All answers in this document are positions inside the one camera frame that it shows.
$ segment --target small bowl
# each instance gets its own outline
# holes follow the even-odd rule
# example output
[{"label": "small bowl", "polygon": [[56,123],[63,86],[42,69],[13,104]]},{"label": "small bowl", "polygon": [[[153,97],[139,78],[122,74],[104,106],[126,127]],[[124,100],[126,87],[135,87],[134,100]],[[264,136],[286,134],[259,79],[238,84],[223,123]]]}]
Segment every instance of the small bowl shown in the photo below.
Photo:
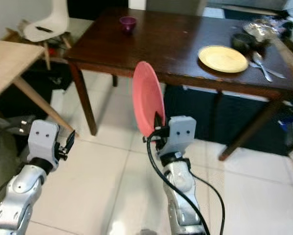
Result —
[{"label": "small bowl", "polygon": [[235,33],[231,37],[232,48],[242,54],[247,54],[253,47],[254,42],[255,38],[246,33]]},{"label": "small bowl", "polygon": [[124,16],[120,18],[121,30],[124,34],[132,34],[136,26],[136,18],[132,16]]}]

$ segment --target wooden table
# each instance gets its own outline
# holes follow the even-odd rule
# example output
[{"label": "wooden table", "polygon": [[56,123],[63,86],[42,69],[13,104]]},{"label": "wooden table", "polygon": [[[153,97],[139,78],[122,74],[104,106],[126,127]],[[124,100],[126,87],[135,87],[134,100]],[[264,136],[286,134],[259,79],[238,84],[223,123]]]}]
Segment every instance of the wooden table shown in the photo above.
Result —
[{"label": "wooden table", "polygon": [[[120,31],[122,16],[137,18],[133,35]],[[231,35],[241,32],[244,23],[125,8],[105,11],[66,54],[91,134],[95,135],[97,128],[81,69],[114,74],[116,85],[116,75],[132,76],[136,64],[144,60],[153,66],[160,82],[259,95],[270,100],[221,154],[219,159],[224,160],[279,109],[284,99],[293,95],[293,76],[275,46],[266,49],[264,64],[287,79],[273,76],[272,83],[256,68],[225,74],[198,60],[198,50],[204,46],[230,46]]]},{"label": "wooden table", "polygon": [[20,77],[43,52],[43,47],[0,41],[0,93],[13,83],[56,122],[73,131],[73,128]]}]

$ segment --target plate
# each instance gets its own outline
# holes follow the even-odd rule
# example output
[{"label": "plate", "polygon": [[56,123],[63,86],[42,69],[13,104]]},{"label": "plate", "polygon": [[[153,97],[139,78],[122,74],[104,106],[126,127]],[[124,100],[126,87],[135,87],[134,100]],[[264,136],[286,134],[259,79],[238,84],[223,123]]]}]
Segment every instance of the plate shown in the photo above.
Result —
[{"label": "plate", "polygon": [[221,72],[241,72],[248,67],[248,60],[244,55],[229,47],[203,47],[198,55],[203,64]]},{"label": "plate", "polygon": [[160,85],[154,69],[141,61],[133,74],[133,107],[140,132],[149,137],[154,131],[156,113],[165,125],[165,107]]}]

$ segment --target table leg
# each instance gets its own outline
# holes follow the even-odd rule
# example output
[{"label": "table leg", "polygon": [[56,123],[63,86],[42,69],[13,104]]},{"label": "table leg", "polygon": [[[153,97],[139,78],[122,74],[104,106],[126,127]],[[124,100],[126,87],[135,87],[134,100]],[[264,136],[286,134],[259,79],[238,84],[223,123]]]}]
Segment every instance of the table leg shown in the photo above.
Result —
[{"label": "table leg", "polygon": [[244,129],[237,135],[233,142],[219,156],[220,161],[224,161],[238,147],[242,146],[263,124],[268,121],[283,104],[284,97],[280,96],[276,100],[270,101],[258,112],[256,117],[251,120]]},{"label": "table leg", "polygon": [[43,109],[48,115],[50,115],[58,124],[67,128],[69,131],[74,129],[62,119],[62,117],[47,103],[39,93],[37,93],[24,79],[21,77],[16,78],[13,83],[23,93],[25,93],[34,103],[36,103],[41,109]]},{"label": "table leg", "polygon": [[117,86],[118,86],[118,77],[116,75],[113,75],[113,87],[117,87]]},{"label": "table leg", "polygon": [[209,139],[210,141],[215,141],[215,126],[216,126],[216,114],[217,114],[217,109],[219,106],[219,102],[223,96],[222,91],[217,91],[217,94],[214,97],[213,100],[213,107],[211,107],[211,112],[210,112],[210,125],[209,125]]},{"label": "table leg", "polygon": [[78,67],[74,63],[69,62],[69,66],[73,76],[74,83],[76,85],[76,88],[79,94],[79,98],[81,101],[84,114],[88,122],[90,133],[91,135],[95,136],[97,133],[97,127],[96,127],[94,115],[92,112],[92,108],[91,108],[91,104],[90,104],[90,100],[89,100],[89,96],[87,92],[87,87],[84,82],[82,72],[80,69],[78,69]]}]

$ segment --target light wooden table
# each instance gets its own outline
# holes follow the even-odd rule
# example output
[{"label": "light wooden table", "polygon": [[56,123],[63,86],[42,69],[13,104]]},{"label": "light wooden table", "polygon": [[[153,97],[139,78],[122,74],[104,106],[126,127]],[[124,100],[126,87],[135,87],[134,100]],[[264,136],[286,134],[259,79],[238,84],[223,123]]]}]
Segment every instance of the light wooden table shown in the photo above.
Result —
[{"label": "light wooden table", "polygon": [[58,122],[58,124],[67,128],[69,131],[73,131],[73,128],[21,78],[21,74],[43,53],[43,47],[0,41],[0,93],[11,83],[15,84],[16,87]]}]

